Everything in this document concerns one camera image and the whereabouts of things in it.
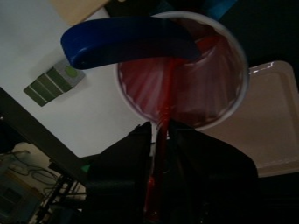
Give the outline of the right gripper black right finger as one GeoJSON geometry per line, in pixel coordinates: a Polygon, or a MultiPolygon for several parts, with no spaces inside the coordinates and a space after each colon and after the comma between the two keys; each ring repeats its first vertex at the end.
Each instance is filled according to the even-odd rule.
{"type": "Polygon", "coordinates": [[[183,224],[254,224],[258,217],[258,168],[232,145],[171,121],[169,144],[183,190],[183,224]]]}

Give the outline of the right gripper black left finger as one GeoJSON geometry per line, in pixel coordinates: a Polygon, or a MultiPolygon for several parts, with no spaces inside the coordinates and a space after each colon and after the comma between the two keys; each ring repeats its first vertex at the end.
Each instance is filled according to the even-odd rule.
{"type": "Polygon", "coordinates": [[[137,125],[88,168],[81,224],[143,224],[152,124],[137,125]]]}

